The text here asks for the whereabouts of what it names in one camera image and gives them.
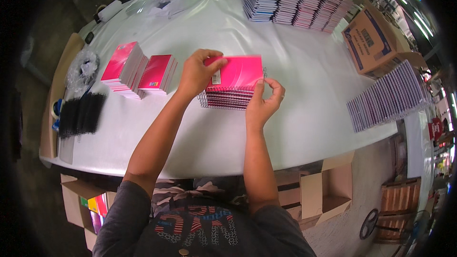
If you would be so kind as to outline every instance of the fan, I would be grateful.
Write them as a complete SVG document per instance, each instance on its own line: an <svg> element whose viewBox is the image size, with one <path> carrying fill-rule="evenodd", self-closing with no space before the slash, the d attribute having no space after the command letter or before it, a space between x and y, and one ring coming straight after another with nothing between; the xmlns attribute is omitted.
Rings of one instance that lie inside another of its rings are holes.
<svg viewBox="0 0 457 257"><path fill-rule="evenodd" d="M419 211L414 216L414 218L411 218L406 222L403 228L378 226L376 225L376 223L378 222L378 218L379 210L375 208L372 211L370 211L370 213L367 215L367 217L362 223L362 227L359 233L360 239L364 240L368 238L375 228L400 232L400 246L398 246L397 250L392 254L392 257L395 257L403 246L404 250L402 253L402 257L405 257L410 253L410 249L412 248L413 244L417 240L420 240L421 237L424 236L424 234L428 233L427 229L430 220L430 213L425 210Z"/></svg>

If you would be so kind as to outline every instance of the hand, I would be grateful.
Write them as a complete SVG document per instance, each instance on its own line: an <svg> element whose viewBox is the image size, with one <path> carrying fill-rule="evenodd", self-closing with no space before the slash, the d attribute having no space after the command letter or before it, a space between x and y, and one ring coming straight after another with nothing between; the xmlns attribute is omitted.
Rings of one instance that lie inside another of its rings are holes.
<svg viewBox="0 0 457 257"><path fill-rule="evenodd" d="M264 81L273 89L269 99L262 99ZM246 128L262 130L267 120L276 112L284 99L286 89L272 78L260 79L254 89L254 95L246 108Z"/></svg>
<svg viewBox="0 0 457 257"><path fill-rule="evenodd" d="M209 57L222 56L223 53L210 49L198 49L185 62L177 94L193 99L208 85L211 77L227 64L227 59L219 59L205 66L204 60Z"/></svg>

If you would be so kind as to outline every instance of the shirt button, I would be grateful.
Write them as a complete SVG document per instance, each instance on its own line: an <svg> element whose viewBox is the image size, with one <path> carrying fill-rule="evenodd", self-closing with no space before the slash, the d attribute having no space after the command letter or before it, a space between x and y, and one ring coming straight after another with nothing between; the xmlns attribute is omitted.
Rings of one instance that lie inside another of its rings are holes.
<svg viewBox="0 0 457 257"><path fill-rule="evenodd" d="M189 255L189 251L186 249L180 249L179 254L181 254L181 256L187 256Z"/></svg>

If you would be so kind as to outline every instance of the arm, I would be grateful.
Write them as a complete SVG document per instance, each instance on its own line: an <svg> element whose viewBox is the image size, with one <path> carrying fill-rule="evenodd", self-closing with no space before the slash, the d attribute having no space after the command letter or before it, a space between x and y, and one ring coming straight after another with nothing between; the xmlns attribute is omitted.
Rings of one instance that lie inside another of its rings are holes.
<svg viewBox="0 0 457 257"><path fill-rule="evenodd" d="M286 90L274 79L266 78L265 82L273 88L273 95L269 99L262 99L264 80L259 80L246 109L246 152L243 176L251 214L265 205L279 205L278 189L266 149L263 126L278 110Z"/></svg>
<svg viewBox="0 0 457 257"><path fill-rule="evenodd" d="M152 196L187 106L208 85L214 72L227 63L226 59L220 59L204 66L203 61L220 55L218 51L199 49L184 62L178 90L141 138L130 157L123 181L136 183Z"/></svg>

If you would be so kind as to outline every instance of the plastic bag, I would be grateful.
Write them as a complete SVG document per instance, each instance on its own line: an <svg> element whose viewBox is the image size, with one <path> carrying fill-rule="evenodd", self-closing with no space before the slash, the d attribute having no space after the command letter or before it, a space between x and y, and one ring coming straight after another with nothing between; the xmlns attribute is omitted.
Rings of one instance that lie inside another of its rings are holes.
<svg viewBox="0 0 457 257"><path fill-rule="evenodd" d="M182 0L139 0L127 7L126 13L129 16L145 12L153 16L170 17L185 9Z"/></svg>
<svg viewBox="0 0 457 257"><path fill-rule="evenodd" d="M89 46L79 51L71 62L65 77L67 91L72 93L71 97L81 97L95 82L98 73L100 58Z"/></svg>

